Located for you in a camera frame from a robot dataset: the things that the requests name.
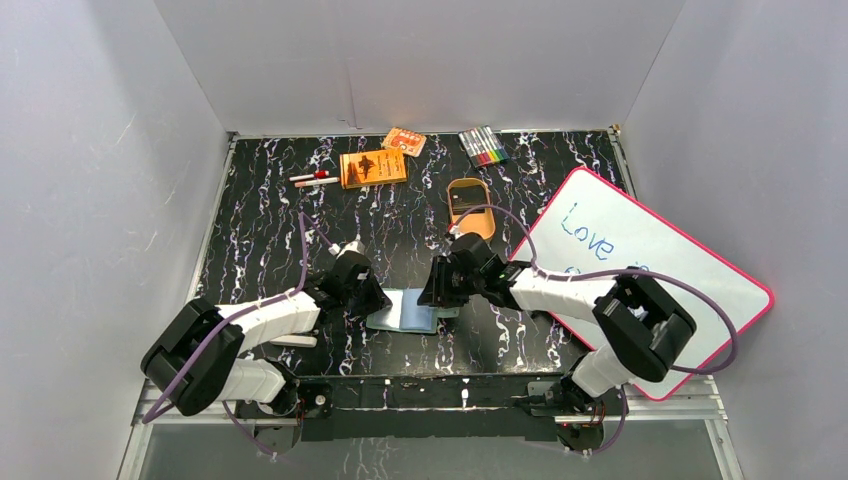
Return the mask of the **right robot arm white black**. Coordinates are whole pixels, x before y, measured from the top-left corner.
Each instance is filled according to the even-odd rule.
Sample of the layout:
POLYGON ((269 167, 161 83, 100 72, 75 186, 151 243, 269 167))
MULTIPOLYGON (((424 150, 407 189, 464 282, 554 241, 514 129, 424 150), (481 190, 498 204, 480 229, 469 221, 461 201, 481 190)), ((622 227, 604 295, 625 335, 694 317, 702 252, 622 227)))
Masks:
POLYGON ((534 417, 601 412, 604 395, 637 380, 663 380, 696 332, 696 323, 646 271, 610 279, 562 280, 527 261, 505 261, 477 234, 456 237, 433 258, 417 303, 464 306, 480 295, 498 308, 547 312, 596 324, 605 344, 583 355, 556 382, 530 385, 518 408, 534 417))

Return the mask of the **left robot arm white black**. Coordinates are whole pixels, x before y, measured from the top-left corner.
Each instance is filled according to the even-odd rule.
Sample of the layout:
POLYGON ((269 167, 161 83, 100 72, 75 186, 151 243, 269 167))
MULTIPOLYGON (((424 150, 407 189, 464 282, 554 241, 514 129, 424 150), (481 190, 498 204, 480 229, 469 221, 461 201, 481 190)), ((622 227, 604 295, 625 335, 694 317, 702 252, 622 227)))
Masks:
POLYGON ((367 317, 392 302, 372 273, 358 242, 332 245, 332 266, 303 283, 251 303, 187 302, 142 357, 140 370, 163 396, 145 418, 170 408, 193 416, 215 403, 254 402, 275 416, 292 414, 302 401, 290 368, 246 352, 283 336, 311 332, 331 315, 367 317))

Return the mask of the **black cards in tray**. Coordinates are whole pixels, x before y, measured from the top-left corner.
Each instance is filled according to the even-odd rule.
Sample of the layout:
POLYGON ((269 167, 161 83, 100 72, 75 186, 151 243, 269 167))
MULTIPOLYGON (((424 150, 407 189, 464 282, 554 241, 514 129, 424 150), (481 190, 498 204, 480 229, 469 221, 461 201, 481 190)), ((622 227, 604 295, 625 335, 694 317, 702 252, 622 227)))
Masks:
POLYGON ((487 190, 480 185, 453 188, 450 193, 452 214, 459 216, 472 207, 487 204, 487 190))

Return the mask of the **small orange card pack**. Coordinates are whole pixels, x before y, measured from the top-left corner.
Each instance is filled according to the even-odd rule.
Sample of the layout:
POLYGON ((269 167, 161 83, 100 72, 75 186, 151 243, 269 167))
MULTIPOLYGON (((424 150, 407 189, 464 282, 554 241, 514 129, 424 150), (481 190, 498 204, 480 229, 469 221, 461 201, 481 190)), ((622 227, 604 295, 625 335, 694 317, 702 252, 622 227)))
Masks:
POLYGON ((418 157, 427 141, 421 133, 393 127, 383 139, 381 146, 385 149, 401 151, 404 155, 418 157))

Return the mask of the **tan oval tray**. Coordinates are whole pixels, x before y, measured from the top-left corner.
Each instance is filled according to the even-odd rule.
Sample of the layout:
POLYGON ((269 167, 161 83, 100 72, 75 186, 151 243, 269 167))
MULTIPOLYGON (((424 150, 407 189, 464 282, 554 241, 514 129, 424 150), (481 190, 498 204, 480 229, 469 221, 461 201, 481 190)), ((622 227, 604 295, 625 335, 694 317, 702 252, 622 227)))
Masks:
POLYGON ((453 180, 447 187, 447 194, 448 207, 450 210, 449 230, 456 231, 458 234, 476 233, 484 241, 489 242, 496 233, 496 225, 493 211, 488 207, 491 200, 488 186, 478 178, 465 177, 453 180), (462 215, 453 215, 450 197, 451 190, 453 188, 470 185, 483 186, 487 190, 488 203, 472 207, 462 215))

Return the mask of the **white whiteboard eraser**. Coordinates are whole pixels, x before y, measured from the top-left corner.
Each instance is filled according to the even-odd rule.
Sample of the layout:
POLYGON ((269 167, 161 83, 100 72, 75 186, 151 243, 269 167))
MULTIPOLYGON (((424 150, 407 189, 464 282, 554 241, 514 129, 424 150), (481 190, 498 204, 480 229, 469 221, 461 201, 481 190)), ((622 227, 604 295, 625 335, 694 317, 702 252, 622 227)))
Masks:
POLYGON ((282 335, 269 340, 269 343, 283 347, 314 348, 317 339, 311 335, 282 335))

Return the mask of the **white marker pen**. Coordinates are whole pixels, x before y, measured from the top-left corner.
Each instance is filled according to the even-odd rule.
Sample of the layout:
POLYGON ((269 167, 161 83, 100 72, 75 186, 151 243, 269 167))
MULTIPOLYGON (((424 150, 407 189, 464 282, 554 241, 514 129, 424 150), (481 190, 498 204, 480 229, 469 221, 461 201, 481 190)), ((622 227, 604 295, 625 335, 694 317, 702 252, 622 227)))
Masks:
POLYGON ((327 185, 327 184, 335 184, 335 183, 339 183, 339 182, 340 182, 339 177, 327 177, 327 178, 320 178, 320 179, 316 178, 316 179, 310 179, 310 180, 295 182, 294 186, 297 187, 297 188, 306 188, 306 187, 313 187, 313 186, 320 186, 320 185, 327 185))

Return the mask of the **orange book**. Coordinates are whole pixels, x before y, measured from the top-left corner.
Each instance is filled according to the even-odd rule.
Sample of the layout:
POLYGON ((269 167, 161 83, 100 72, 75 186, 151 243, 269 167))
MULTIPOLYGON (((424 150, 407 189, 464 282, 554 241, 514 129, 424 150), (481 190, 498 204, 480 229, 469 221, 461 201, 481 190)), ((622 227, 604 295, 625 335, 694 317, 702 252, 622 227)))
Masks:
POLYGON ((406 157, 399 149, 383 149, 340 156, 340 183, 344 189, 406 182, 406 157))

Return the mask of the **red capped marker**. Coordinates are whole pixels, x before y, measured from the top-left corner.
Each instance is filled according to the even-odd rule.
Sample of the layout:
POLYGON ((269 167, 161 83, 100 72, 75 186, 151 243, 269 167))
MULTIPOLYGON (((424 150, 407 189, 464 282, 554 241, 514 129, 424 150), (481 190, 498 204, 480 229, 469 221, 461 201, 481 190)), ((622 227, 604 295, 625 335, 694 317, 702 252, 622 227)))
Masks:
POLYGON ((301 182, 301 181, 309 181, 309 180, 317 180, 327 178, 329 176, 329 172, 327 170, 318 170, 309 174, 303 174, 298 176, 292 176, 289 178, 290 182, 301 182))

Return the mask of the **coloured marker set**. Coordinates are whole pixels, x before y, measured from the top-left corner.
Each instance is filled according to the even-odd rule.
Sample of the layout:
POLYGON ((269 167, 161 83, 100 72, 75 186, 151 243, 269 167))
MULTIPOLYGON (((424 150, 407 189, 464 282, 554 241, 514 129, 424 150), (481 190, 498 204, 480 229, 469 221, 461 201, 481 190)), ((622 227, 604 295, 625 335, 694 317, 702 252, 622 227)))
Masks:
POLYGON ((461 131, 458 137, 474 168, 482 169, 510 159, 502 142, 489 125, 461 131))

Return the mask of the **pink framed whiteboard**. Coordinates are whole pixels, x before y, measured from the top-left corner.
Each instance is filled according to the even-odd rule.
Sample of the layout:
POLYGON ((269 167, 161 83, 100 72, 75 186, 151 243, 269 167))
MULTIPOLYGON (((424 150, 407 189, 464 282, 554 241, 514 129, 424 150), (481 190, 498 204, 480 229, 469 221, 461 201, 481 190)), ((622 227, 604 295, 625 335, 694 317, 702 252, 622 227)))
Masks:
MULTIPOLYGON (((666 274, 715 301, 740 334, 774 305, 766 286, 585 167, 567 176, 529 233, 537 263, 546 270, 579 274, 637 266, 666 274)), ((729 345, 726 326, 694 295, 660 283, 697 323, 676 364, 704 368, 729 345)), ((588 347, 607 343, 594 320, 553 315, 588 347)), ((690 377, 672 371, 662 382, 639 380, 634 386, 662 401, 690 377)))

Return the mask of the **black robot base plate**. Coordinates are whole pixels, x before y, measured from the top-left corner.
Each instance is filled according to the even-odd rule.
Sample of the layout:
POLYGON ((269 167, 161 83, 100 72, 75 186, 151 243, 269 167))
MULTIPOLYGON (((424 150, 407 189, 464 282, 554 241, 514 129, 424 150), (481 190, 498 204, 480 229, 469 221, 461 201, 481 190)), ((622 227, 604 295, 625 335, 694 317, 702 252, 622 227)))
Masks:
POLYGON ((312 376, 282 400, 239 401, 236 416, 261 427, 292 421, 297 438, 519 437, 593 450, 612 436, 604 424, 623 411, 620 393, 597 399, 566 389, 560 374, 312 376))

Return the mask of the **aluminium frame rail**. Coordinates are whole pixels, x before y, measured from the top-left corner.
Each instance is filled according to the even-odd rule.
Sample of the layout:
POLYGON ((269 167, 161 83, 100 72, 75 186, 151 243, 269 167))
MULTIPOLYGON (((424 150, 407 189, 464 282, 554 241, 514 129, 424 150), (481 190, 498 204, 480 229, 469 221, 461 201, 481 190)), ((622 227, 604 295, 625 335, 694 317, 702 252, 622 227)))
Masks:
MULTIPOLYGON (((152 383, 143 383, 131 423, 129 442, 119 468, 119 479, 138 479, 147 453, 153 428, 165 424, 226 425, 229 420, 223 407, 213 405, 191 417, 183 417, 173 410, 158 419, 142 425, 140 419, 153 406, 160 391, 152 383)), ((629 400, 628 421, 683 421, 705 422, 713 453, 723 479, 742 479, 744 473, 737 458, 728 429, 728 416, 718 393, 715 381, 695 379, 664 401, 652 401, 632 387, 626 389, 629 400)))

